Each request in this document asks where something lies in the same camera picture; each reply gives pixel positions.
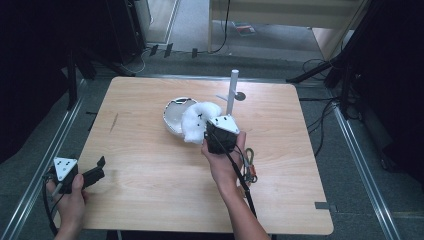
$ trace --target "human hand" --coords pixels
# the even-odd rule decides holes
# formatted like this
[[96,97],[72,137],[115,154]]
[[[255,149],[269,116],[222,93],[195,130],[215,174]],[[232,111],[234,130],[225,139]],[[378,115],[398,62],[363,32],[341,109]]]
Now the human hand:
[[[55,239],[77,239],[82,229],[82,223],[85,213],[85,203],[88,200],[88,195],[82,191],[84,185],[84,177],[82,174],[77,174],[72,182],[72,193],[65,194],[63,197],[58,194],[53,200],[60,201],[57,204],[57,209],[60,214],[61,224],[58,234]],[[52,193],[56,188],[53,181],[47,183],[47,190]]]
[[[243,151],[246,144],[246,132],[240,132],[237,136],[236,145]],[[215,180],[218,189],[223,191],[225,189],[235,189],[237,188],[237,174],[234,172],[234,168],[231,164],[231,161],[228,159],[225,154],[213,154],[208,151],[208,143],[206,140],[203,140],[202,154],[208,159],[212,178]],[[240,169],[242,166],[242,160],[240,159],[240,153],[238,151],[232,151],[230,153],[234,162],[237,164]]]

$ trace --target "aluminum rail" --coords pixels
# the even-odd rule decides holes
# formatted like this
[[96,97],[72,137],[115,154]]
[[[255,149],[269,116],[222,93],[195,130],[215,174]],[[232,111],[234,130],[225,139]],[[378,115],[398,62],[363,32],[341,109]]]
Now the aluminum rail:
[[87,83],[84,79],[82,79],[78,87],[79,89],[78,93],[80,94],[80,98],[77,100],[75,106],[70,111],[66,112],[59,126],[59,129],[57,130],[55,136],[53,137],[53,140],[50,143],[49,148],[47,149],[40,165],[38,166],[37,171],[32,177],[32,180],[30,184],[28,185],[25,193],[22,195],[21,199],[19,200],[19,203],[15,209],[15,212],[13,213],[9,224],[3,233],[3,236],[1,238],[2,240],[3,239],[5,240],[18,239],[18,236],[40,193],[40,190],[42,187],[41,178],[44,175],[44,173],[47,171],[47,169],[50,167],[50,165],[53,163],[54,157],[57,156],[57,153],[62,147],[62,144],[69,133],[69,129],[71,128],[78,114],[78,111],[81,108],[81,104],[84,99],[86,88],[87,88]]

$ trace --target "white cylinder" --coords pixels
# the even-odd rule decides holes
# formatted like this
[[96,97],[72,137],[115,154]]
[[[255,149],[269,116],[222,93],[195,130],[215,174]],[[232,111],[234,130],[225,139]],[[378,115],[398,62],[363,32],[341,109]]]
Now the white cylinder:
[[228,101],[227,101],[227,115],[231,115],[233,112],[234,97],[236,96],[237,80],[239,70],[231,71],[230,88],[228,90]]

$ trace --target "wooden table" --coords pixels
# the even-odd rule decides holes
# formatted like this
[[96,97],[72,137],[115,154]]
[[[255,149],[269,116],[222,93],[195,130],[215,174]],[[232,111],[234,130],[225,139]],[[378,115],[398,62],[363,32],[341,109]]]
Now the wooden table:
[[[106,177],[87,188],[87,229],[232,232],[227,209],[200,146],[165,128],[163,111],[181,96],[212,101],[229,82],[124,78],[112,80],[79,160],[80,171],[105,156]],[[233,116],[247,132],[259,176],[251,186],[268,233],[333,231],[296,89],[287,84],[239,82],[244,101]]]

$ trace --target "handheld controller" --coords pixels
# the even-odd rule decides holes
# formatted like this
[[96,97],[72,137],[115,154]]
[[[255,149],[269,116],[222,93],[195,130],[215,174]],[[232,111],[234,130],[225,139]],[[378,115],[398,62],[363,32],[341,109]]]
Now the handheld controller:
[[239,133],[240,130],[231,115],[209,119],[206,122],[204,134],[208,142],[208,151],[214,154],[223,154],[225,151],[232,152]]
[[[53,181],[57,186],[60,194],[69,194],[72,192],[72,182],[74,177],[78,174],[78,165],[76,159],[56,158],[54,159],[55,165],[49,170],[53,173]],[[93,169],[83,173],[85,189],[105,176],[103,167],[106,164],[104,156],[97,162],[97,166]]]

